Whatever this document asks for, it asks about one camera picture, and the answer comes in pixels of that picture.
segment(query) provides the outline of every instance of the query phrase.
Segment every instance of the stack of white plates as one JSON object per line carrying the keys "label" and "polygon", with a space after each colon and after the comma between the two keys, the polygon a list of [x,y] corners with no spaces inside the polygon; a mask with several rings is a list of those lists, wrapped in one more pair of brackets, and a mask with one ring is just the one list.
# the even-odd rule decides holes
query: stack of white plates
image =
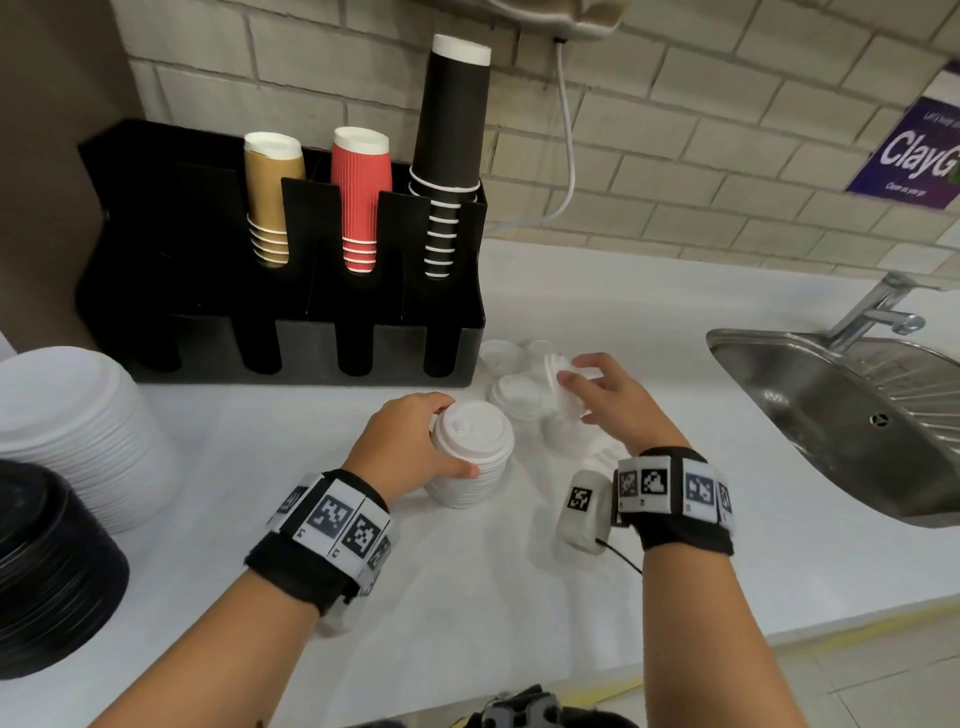
{"label": "stack of white plates", "polygon": [[73,347],[0,362],[0,458],[62,475],[109,533],[149,519],[181,483],[177,454],[130,375]]}

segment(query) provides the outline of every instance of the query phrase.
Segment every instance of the wristband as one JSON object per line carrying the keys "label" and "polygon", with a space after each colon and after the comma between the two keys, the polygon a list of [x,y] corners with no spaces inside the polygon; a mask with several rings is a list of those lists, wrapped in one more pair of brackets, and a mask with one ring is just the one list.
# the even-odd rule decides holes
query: wristband
{"label": "wristband", "polygon": [[396,542],[386,502],[344,470],[307,476],[267,525],[247,566],[321,614],[341,596],[368,593]]}
{"label": "wristband", "polygon": [[621,460],[617,511],[644,550],[682,543],[733,555],[730,491],[707,460],[690,448],[652,448]]}

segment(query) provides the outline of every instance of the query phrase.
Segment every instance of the hand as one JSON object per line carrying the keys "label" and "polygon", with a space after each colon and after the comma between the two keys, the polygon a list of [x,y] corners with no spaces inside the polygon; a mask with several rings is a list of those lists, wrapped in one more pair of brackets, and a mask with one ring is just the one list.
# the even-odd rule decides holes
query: hand
{"label": "hand", "polygon": [[388,504],[436,475],[476,477],[475,465],[440,452],[430,440],[430,418],[453,402],[440,392],[388,401],[370,418],[344,470],[366,480]]}
{"label": "hand", "polygon": [[581,419],[587,425],[600,425],[616,438],[631,455],[661,447],[689,448],[677,426],[620,363],[608,353],[585,353],[572,362],[575,367],[595,367],[603,376],[587,379],[574,372],[559,372],[557,380],[564,389],[583,400],[589,412]]}

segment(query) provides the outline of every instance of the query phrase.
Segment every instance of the stack of black plates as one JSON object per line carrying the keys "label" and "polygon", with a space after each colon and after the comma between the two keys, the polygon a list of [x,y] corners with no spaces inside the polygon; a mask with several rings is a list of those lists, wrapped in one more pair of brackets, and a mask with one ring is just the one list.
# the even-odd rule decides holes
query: stack of black plates
{"label": "stack of black plates", "polygon": [[38,672],[113,615],[130,569],[59,475],[0,460],[0,680]]}

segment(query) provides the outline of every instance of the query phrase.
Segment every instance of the tile wall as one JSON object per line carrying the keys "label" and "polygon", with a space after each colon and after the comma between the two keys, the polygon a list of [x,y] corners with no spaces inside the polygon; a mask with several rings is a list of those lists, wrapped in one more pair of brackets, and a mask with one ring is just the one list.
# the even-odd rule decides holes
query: tile wall
{"label": "tile wall", "polygon": [[[563,197],[546,38],[409,0],[112,2],[148,118],[321,147],[337,126],[369,126],[406,160],[433,34],[487,43],[489,219],[539,216]],[[960,287],[960,205],[842,192],[960,55],[957,6],[633,0],[610,39],[565,48],[577,195],[554,231],[505,234],[847,277],[899,269]]]}

